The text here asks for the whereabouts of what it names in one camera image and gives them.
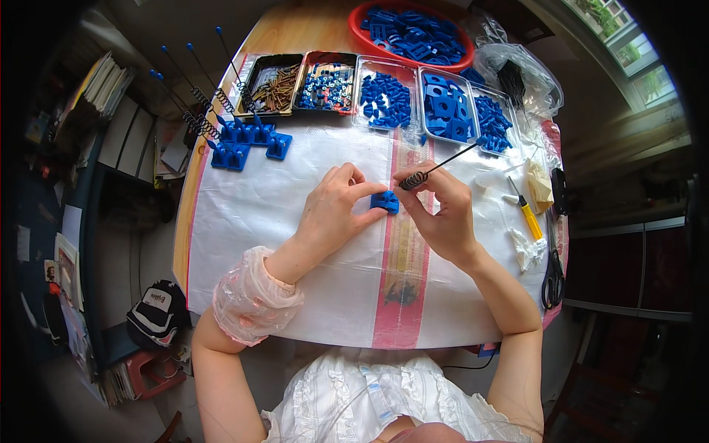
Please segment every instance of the yellow screwdriver handle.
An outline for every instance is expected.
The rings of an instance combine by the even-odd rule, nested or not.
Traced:
[[[535,240],[542,238],[542,230],[539,228],[539,223],[537,223],[537,218],[532,214],[529,204],[522,206],[522,212],[525,214],[527,219],[527,224],[532,230],[532,235],[534,235]]]

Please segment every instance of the pink lace sleeve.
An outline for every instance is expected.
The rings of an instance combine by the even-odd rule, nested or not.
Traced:
[[[253,346],[281,330],[303,305],[295,285],[271,276],[264,259],[273,251],[256,246],[214,288],[212,307],[219,327],[235,341]]]

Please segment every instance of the red plastic basin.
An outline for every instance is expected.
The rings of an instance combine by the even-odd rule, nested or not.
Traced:
[[[443,18],[445,20],[451,21],[455,25],[455,29],[457,32],[458,36],[458,41],[465,47],[465,55],[463,58],[460,59],[458,63],[455,65],[431,65],[428,63],[423,63],[423,62],[417,62],[416,60],[407,58],[407,57],[402,57],[400,55],[394,54],[393,52],[389,52],[382,47],[379,47],[372,42],[372,40],[369,38],[369,29],[360,29],[359,25],[362,24],[362,20],[369,18],[367,15],[367,11],[373,7],[373,6],[379,6],[382,9],[387,9],[387,10],[394,10],[398,13],[402,13],[404,11],[418,11],[418,12],[423,12],[428,14],[429,16],[435,16],[438,18]],[[415,66],[426,66],[426,67],[432,67],[435,69],[441,69],[443,71],[447,72],[461,72],[463,69],[470,67],[473,63],[473,56],[474,56],[474,51],[475,51],[475,46],[473,46],[473,42],[470,41],[468,38],[468,35],[463,32],[461,28],[458,27],[458,25],[451,20],[450,18],[444,16],[443,14],[437,12],[434,9],[427,8],[426,6],[422,6],[420,4],[416,3],[410,3],[408,1],[404,0],[374,0],[374,1],[368,1],[367,3],[363,3],[359,5],[357,8],[355,8],[351,13],[350,16],[347,17],[347,25],[350,27],[350,32],[352,32],[354,39],[357,41],[358,46],[359,46],[359,51],[362,54],[368,54],[368,55],[376,55],[377,57],[386,57],[390,58],[393,60],[398,60],[399,62],[406,64],[406,65],[415,65]]]

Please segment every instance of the window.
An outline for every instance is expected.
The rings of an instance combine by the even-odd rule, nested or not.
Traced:
[[[674,85],[647,36],[618,0],[564,0],[593,30],[625,71],[634,108],[677,97]]]

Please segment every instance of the metal spring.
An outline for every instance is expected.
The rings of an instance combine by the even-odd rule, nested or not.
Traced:
[[[219,103],[222,104],[222,108],[225,109],[229,114],[234,113],[234,105],[231,104],[231,101],[229,100],[229,97],[226,95],[223,89],[217,88],[214,91],[214,95],[217,96],[217,100],[219,100]]]
[[[198,136],[209,134],[214,140],[219,140],[219,131],[209,123],[203,115],[200,114],[195,118],[193,113],[185,111],[184,114],[182,114],[182,120],[184,120]]]
[[[239,88],[239,93],[241,94],[241,106],[243,106],[244,111],[253,112],[256,109],[256,103],[254,103],[253,97],[251,97],[251,91],[246,83],[242,82],[241,79],[237,80],[236,87]]]
[[[416,171],[415,173],[411,174],[410,176],[406,177],[400,184],[399,186],[404,190],[404,191],[410,191],[411,189],[414,189],[418,185],[422,184],[424,181],[428,180],[428,173],[427,172],[421,172],[421,171]]]
[[[202,106],[204,106],[205,112],[209,112],[214,106],[212,106],[212,100],[207,97],[205,93],[202,92],[202,90],[199,88],[199,86],[195,86],[192,88],[192,95],[200,102],[202,103]]]

